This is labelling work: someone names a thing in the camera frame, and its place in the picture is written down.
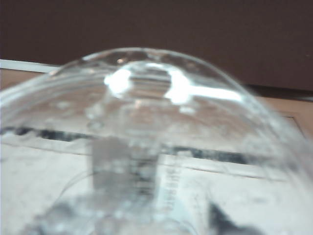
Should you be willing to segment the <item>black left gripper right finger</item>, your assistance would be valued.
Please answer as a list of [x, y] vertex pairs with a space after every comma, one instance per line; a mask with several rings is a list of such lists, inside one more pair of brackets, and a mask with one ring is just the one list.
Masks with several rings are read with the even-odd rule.
[[246, 235], [246, 230], [235, 225], [214, 203], [209, 204], [209, 231], [211, 235]]

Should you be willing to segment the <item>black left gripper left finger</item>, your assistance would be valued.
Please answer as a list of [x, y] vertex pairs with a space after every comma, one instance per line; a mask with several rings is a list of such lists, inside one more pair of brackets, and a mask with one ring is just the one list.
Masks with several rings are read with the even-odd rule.
[[67, 203], [60, 203], [38, 216], [29, 227], [30, 235], [74, 235], [81, 229], [81, 218]]

